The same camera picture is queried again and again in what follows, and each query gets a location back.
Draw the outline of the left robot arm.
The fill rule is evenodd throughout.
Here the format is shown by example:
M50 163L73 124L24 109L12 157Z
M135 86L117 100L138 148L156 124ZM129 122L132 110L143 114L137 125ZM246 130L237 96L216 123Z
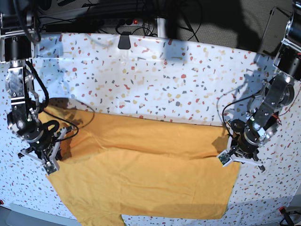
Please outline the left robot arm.
M246 121L235 119L228 133L231 143L217 158L223 166L236 161L259 167L265 171L258 158L264 146L280 126L281 110L294 100L294 83L301 79L301 2L293 1L293 12L286 25L276 58L273 62L279 73L270 81L264 79L263 87L247 97Z

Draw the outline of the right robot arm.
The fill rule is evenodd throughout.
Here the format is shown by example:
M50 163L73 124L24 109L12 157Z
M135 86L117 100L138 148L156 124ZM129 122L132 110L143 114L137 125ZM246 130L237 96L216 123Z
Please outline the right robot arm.
M59 169L60 141L67 132L59 122L42 123L38 116L47 107L49 95L30 59L40 42L37 3L33 0L0 2L0 61L9 65L6 91L12 110L8 128L30 146L18 154L41 162L48 173Z

